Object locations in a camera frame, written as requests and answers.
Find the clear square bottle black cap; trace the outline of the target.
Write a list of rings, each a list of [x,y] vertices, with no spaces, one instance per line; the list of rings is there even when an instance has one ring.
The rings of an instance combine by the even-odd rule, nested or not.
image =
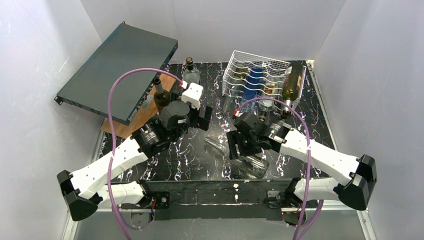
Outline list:
[[[183,72],[183,81],[187,82],[188,84],[195,83],[200,85],[200,71],[195,68],[193,58],[187,57],[186,58],[186,68]]]

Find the blue square glass bottle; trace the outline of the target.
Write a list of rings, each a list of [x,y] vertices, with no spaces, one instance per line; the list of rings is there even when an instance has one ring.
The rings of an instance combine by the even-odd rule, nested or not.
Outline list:
[[[246,77],[246,89],[243,92],[243,97],[241,100],[241,103],[245,103],[250,99],[253,99],[258,94],[258,89],[262,88],[262,82],[263,82],[263,69],[261,67],[253,68],[248,76]]]

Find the dark green wine bottle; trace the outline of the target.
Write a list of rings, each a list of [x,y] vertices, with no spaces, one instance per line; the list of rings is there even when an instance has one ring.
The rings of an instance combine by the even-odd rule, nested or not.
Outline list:
[[[286,71],[282,89],[283,102],[293,108],[293,102],[299,97],[304,67],[300,62],[291,62]]]

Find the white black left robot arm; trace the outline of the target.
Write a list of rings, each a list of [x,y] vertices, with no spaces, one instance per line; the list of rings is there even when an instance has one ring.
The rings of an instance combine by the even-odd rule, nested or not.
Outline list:
[[[84,220],[100,207],[153,200],[152,193],[136,181],[108,184],[124,171],[169,149],[189,128],[207,131],[212,112],[213,107],[207,105],[201,116],[190,102],[172,101],[103,157],[79,170],[59,172],[56,178],[72,220]]]

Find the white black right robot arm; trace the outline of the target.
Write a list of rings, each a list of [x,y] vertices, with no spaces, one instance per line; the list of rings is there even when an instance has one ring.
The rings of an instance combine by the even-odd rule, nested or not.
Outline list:
[[[285,190],[287,199],[331,200],[359,211],[367,209],[377,183],[373,157],[348,155],[307,138],[289,124],[279,121],[266,124],[249,112],[236,110],[235,130],[227,133],[231,160],[272,150],[310,163],[324,171],[326,178],[293,178]]]

